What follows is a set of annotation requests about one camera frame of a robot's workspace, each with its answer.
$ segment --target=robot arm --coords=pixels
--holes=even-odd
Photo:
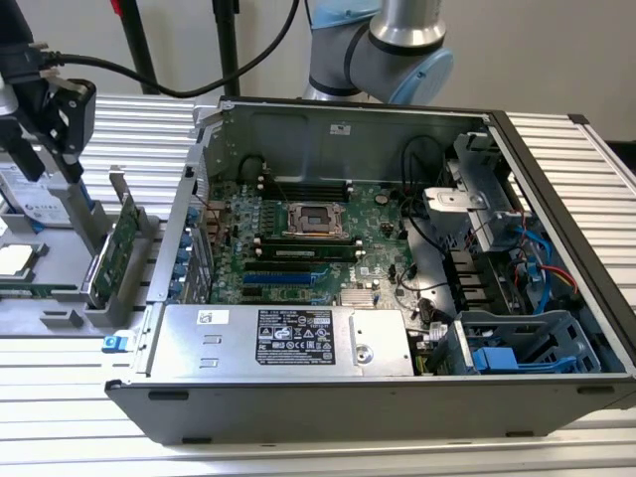
[[[306,99],[426,104],[453,66],[441,0],[327,1],[314,13]]]

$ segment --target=metal case panel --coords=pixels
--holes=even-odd
[[[514,384],[462,380],[374,385],[110,384],[106,393],[157,442],[268,443],[546,435],[633,390],[631,383],[608,387],[602,383],[610,380],[598,381],[598,388],[539,380]],[[163,396],[150,394],[162,391]]]

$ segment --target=blue latch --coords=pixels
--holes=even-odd
[[[101,343],[102,353],[125,353],[128,338],[125,336],[110,335],[106,336]]]
[[[473,351],[475,369],[481,374],[560,374],[577,373],[576,358],[566,356],[552,363],[517,363],[512,348],[479,348]]]

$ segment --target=red cable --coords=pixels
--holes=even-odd
[[[540,265],[539,268],[542,268],[543,270],[548,270],[548,271],[551,271],[553,273],[559,274],[560,276],[565,278],[567,281],[569,281],[569,283],[574,288],[574,294],[578,293],[578,285],[576,284],[576,280],[574,280],[572,275],[567,273],[562,268],[558,268],[557,266],[552,266],[552,265]]]

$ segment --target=white label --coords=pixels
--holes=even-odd
[[[38,182],[29,182],[15,164],[0,164],[0,189],[7,194],[12,206],[45,226],[67,226],[69,216],[60,199],[51,195],[47,184],[46,174]]]
[[[230,323],[230,310],[199,310],[198,325],[227,325]]]
[[[329,134],[335,136],[349,136],[351,135],[351,124],[332,124],[329,128]]]

